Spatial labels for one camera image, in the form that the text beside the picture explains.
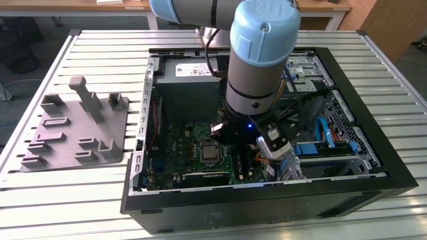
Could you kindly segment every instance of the green motherboard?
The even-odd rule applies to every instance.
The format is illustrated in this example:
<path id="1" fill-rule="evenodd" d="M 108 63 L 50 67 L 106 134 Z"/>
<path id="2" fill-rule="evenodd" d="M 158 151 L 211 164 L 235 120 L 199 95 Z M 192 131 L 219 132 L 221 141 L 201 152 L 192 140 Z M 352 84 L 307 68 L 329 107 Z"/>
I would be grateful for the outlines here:
<path id="1" fill-rule="evenodd" d="M 256 152 L 249 155 L 252 157 L 245 161 L 253 161 Z M 248 174 L 239 174 L 235 168 L 241 166 L 239 162 L 233 162 L 233 157 L 239 157 L 233 154 L 233 147 L 219 144 L 209 137 L 208 124 L 169 125 L 165 159 L 152 163 L 154 188 L 180 188 L 174 184 L 180 175 L 196 172 L 229 173 L 229 185 L 264 182 L 261 163 L 255 162 L 251 165 Z"/>

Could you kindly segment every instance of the gray metal frame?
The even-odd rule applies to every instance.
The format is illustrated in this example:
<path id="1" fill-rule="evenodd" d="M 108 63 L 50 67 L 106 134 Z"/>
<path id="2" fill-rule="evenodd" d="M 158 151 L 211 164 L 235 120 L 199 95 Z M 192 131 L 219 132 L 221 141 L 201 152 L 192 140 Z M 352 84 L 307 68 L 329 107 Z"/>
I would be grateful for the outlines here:
<path id="1" fill-rule="evenodd" d="M 81 170 L 18 173 L 44 94 L 64 92 L 62 76 L 85 75 L 97 95 L 129 97 L 126 136 L 136 137 L 148 48 L 199 47 L 193 31 L 82 31 L 69 36 L 0 155 L 1 239 L 140 239 L 150 235 L 120 214 L 126 161 Z M 164 239 L 391 239 L 427 235 L 427 105 L 367 37 L 300 31 L 297 47 L 328 47 L 419 187 L 344 217 L 165 234 Z M 134 138 L 124 141 L 133 150 Z"/>

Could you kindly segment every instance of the power supply label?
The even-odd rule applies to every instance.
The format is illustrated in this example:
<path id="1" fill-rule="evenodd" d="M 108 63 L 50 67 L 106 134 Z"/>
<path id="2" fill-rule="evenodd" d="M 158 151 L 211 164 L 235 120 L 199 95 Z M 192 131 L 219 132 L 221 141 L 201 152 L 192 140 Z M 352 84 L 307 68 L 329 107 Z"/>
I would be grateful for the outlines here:
<path id="1" fill-rule="evenodd" d="M 176 77 L 212 76 L 208 64 L 204 63 L 180 63 L 176 65 Z"/>

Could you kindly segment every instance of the wooden cabinet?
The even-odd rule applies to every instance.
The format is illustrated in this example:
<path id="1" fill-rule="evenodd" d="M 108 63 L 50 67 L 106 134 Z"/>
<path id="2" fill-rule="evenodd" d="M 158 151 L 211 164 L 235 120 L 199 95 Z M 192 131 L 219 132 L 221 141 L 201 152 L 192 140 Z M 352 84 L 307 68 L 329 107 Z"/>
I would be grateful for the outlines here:
<path id="1" fill-rule="evenodd" d="M 364 30 L 395 62 L 427 26 L 427 0 L 347 0 L 347 13 L 339 30 Z"/>

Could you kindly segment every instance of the table leg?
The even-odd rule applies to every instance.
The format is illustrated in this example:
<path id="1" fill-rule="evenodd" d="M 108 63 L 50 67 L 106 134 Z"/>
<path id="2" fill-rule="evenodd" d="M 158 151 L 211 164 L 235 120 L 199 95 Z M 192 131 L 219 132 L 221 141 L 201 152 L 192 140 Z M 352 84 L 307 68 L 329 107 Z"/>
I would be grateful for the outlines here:
<path id="1" fill-rule="evenodd" d="M 156 17 L 156 15 L 153 14 L 153 12 L 152 12 L 152 11 L 146 11 L 146 12 L 145 12 L 145 17 L 146 17 L 146 20 L 148 20 L 149 30 L 158 30 L 157 17 Z"/>
<path id="2" fill-rule="evenodd" d="M 345 16 L 344 11 L 333 12 L 333 16 L 329 19 L 327 26 L 325 26 L 327 31 L 336 31 L 339 29 L 344 16 Z"/>
<path id="3" fill-rule="evenodd" d="M 9 91 L 0 84 L 0 100 L 9 101 L 9 100 L 12 100 L 12 98 L 13 98 L 13 95 L 9 93 Z"/>
<path id="4" fill-rule="evenodd" d="M 54 26 L 62 25 L 60 16 L 50 16 L 50 19 L 52 19 L 52 21 L 54 23 Z"/>

